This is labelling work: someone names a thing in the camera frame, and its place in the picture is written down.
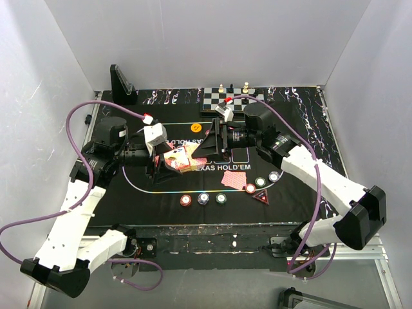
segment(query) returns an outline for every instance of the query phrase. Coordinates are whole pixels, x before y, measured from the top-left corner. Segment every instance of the triangular object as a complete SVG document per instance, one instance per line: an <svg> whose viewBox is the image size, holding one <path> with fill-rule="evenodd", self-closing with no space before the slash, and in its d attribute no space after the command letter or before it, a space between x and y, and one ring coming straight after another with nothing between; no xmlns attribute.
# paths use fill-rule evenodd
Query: triangular object
<svg viewBox="0 0 412 309"><path fill-rule="evenodd" d="M262 203L265 203L266 205L269 205L269 196L268 191L266 189L257 192L252 197L258 201L261 201Z"/></svg>

